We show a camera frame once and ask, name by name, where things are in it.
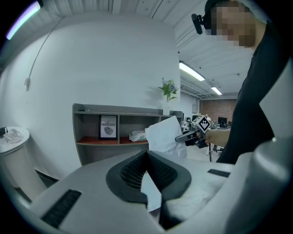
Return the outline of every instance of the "white table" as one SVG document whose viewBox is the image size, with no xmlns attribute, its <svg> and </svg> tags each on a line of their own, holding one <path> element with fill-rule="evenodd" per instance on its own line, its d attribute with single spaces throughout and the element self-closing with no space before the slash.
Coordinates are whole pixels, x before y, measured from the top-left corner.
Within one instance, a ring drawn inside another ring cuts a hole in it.
<svg viewBox="0 0 293 234">
<path fill-rule="evenodd" d="M 29 139 L 29 131 L 20 127 L 7 127 L 8 131 L 11 129 L 19 131 L 23 139 L 17 143 L 7 143 L 4 137 L 0 138 L 1 167 L 11 185 L 20 187 L 33 201 L 47 187 L 37 175 L 27 154 L 25 143 Z"/>
</svg>

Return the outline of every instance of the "man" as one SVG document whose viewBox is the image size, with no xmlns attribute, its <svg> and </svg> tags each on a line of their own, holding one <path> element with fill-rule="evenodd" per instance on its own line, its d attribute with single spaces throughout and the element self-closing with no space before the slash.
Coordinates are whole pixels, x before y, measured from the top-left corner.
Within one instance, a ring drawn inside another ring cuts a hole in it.
<svg viewBox="0 0 293 234">
<path fill-rule="evenodd" d="M 237 46 L 254 50 L 231 129 L 206 133 L 206 143 L 225 146 L 217 162 L 235 164 L 241 154 L 254 151 L 259 144 L 274 137 L 259 103 L 280 76 L 289 53 L 274 25 L 259 21 L 238 1 L 208 0 L 204 21 L 212 35 L 222 35 Z"/>
</svg>

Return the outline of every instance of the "picture frame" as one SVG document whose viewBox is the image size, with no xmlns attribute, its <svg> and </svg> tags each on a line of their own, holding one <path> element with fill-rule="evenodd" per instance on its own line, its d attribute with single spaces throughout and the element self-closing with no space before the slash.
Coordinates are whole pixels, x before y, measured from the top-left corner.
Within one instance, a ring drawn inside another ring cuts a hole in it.
<svg viewBox="0 0 293 234">
<path fill-rule="evenodd" d="M 118 139 L 118 116 L 100 115 L 99 116 L 99 139 L 117 140 Z"/>
</svg>

